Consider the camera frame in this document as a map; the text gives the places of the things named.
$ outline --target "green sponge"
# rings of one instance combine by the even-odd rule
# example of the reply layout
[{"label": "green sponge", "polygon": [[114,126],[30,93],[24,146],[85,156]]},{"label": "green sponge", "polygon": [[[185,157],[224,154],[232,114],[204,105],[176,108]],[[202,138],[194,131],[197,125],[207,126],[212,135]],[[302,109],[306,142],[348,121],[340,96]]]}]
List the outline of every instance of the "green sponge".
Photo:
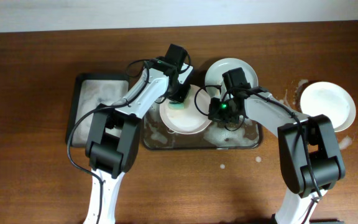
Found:
[{"label": "green sponge", "polygon": [[173,110],[182,110],[185,109],[185,104],[171,101],[169,102],[168,107]]}]

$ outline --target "white ceramic plate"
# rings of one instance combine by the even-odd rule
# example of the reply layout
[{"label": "white ceramic plate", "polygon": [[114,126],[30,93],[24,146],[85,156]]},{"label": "white ceramic plate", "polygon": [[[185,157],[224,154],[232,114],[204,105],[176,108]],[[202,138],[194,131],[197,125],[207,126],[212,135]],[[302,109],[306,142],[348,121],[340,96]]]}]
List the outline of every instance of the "white ceramic plate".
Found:
[{"label": "white ceramic plate", "polygon": [[335,132],[348,128],[356,118],[356,106],[352,97],[342,87],[317,82],[308,86],[301,95],[302,113],[310,116],[326,115]]},{"label": "white ceramic plate", "polygon": [[[170,100],[165,100],[160,105],[160,116],[162,122],[172,131],[179,134],[196,134],[204,130],[211,123],[207,116],[202,115],[194,104],[194,97],[199,90],[198,86],[190,85],[190,92],[184,102],[183,109],[176,109],[169,105]],[[208,113],[211,98],[201,90],[197,95],[197,106]]]},{"label": "white ceramic plate", "polygon": [[[258,77],[254,69],[245,61],[236,58],[225,58],[213,63],[205,75],[205,85],[220,85],[223,82],[223,73],[241,67],[251,87],[258,86]],[[219,91],[213,87],[206,89],[211,97],[219,97]]]}]

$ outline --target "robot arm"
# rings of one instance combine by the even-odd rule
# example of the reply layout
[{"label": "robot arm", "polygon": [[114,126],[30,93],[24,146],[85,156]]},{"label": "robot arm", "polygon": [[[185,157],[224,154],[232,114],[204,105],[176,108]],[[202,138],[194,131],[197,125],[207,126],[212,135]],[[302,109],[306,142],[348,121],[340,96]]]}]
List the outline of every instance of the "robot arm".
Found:
[{"label": "robot arm", "polygon": [[[193,67],[184,64],[187,52],[171,45],[164,58],[155,58],[148,62],[149,69],[142,72],[139,81],[118,103],[127,106],[115,110],[100,111],[94,114],[86,143],[86,156],[92,172],[104,181],[102,211],[100,223],[114,223],[114,210],[121,180],[132,167],[139,147],[140,121],[152,103],[160,96],[183,102],[190,85],[186,80]],[[265,126],[278,137],[280,166],[287,192],[277,214],[275,223],[308,223],[316,206],[318,197],[305,159],[303,142],[298,139],[299,126],[293,120],[296,116],[305,130],[308,144],[318,144],[319,150],[310,154],[318,187],[321,194],[333,188],[337,180],[344,177],[345,168],[330,120],[321,115],[309,117],[297,111],[291,115],[280,106],[264,100],[278,102],[267,90],[251,88],[242,69],[237,68],[223,74],[224,84],[231,97],[211,99],[208,118],[219,122],[238,121],[239,116],[247,116]],[[227,110],[221,110],[222,104]],[[118,128],[121,134],[114,136],[105,129]],[[98,180],[93,177],[91,201],[85,223],[95,223],[99,210]]]},{"label": "robot arm", "polygon": [[[190,85],[188,77],[193,67],[183,63],[187,52],[171,45],[166,56],[154,58],[144,68],[138,82],[115,105],[127,106],[114,111],[100,111],[94,114],[88,140],[86,156],[92,172],[99,176],[103,184],[102,197],[97,178],[93,177],[91,199],[85,224],[94,224],[98,219],[99,201],[102,210],[99,223],[115,223],[114,211],[119,187],[124,174],[131,169],[139,147],[140,121],[154,101],[164,96],[183,102]],[[120,129],[120,134],[112,135],[106,128]]]},{"label": "robot arm", "polygon": [[221,93],[222,100],[211,100],[209,118],[228,123],[238,121],[241,114],[278,137],[281,172],[288,188],[272,221],[278,224],[309,223],[319,195],[312,183],[304,145],[299,138],[299,125],[306,133],[306,144],[318,145],[318,151],[310,153],[310,161],[316,185],[324,195],[345,175],[331,121],[324,115],[310,117],[284,105],[278,106],[278,101],[266,89],[250,87],[241,68],[223,74],[223,79],[225,86],[221,89],[229,92]]}]

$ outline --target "black tray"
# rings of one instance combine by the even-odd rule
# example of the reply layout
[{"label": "black tray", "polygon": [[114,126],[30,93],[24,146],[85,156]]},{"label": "black tray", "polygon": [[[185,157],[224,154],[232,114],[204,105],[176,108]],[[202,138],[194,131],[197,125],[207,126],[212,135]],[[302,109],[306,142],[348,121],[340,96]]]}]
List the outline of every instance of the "black tray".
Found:
[{"label": "black tray", "polygon": [[153,106],[144,116],[141,127],[143,145],[153,151],[177,149],[255,149],[262,142],[262,127],[247,119],[237,131],[224,129],[223,124],[211,122],[197,134],[172,133],[162,122],[159,105]]}]

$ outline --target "soap suds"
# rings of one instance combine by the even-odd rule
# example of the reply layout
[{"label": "soap suds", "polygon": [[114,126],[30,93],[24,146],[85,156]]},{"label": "soap suds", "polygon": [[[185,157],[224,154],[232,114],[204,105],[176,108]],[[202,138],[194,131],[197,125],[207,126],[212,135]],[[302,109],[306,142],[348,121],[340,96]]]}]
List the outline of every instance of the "soap suds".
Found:
[{"label": "soap suds", "polygon": [[[76,122],[87,112],[95,109],[100,103],[111,105],[120,100],[128,90],[128,82],[120,80],[85,80],[81,84]],[[73,145],[82,147],[86,144],[91,128],[93,114],[89,115],[78,126],[73,135]]]},{"label": "soap suds", "polygon": [[249,118],[246,118],[246,119],[244,120],[244,124],[246,124],[246,125],[248,125],[248,126],[252,126],[252,120],[249,119]]},{"label": "soap suds", "polygon": [[153,134],[151,135],[151,139],[153,139],[155,141],[159,141],[162,144],[166,144],[168,142],[167,137],[165,137],[164,135],[159,133],[157,131],[157,128],[153,127],[150,123],[149,123],[149,128],[153,132]]},{"label": "soap suds", "polygon": [[308,82],[309,82],[309,80],[300,80],[300,81],[298,82],[298,89],[297,89],[297,91],[299,90],[299,88],[301,88],[301,86],[302,86],[303,84],[308,83]]},{"label": "soap suds", "polygon": [[291,108],[291,105],[289,104],[288,100],[287,100],[287,93],[288,93],[288,89],[285,89],[285,95],[284,95],[284,104],[286,106],[288,106],[289,108]]},{"label": "soap suds", "polygon": [[217,123],[209,126],[204,133],[204,139],[211,144],[219,147],[234,147],[234,146],[253,146],[258,143],[259,136],[254,140],[244,137],[245,129],[240,128],[237,131],[227,131],[224,128],[219,128]]},{"label": "soap suds", "polygon": [[342,139],[342,141],[339,143],[339,149],[343,150],[347,147],[349,147],[351,144],[353,143],[352,138],[350,138],[349,136],[344,137],[344,139]]}]

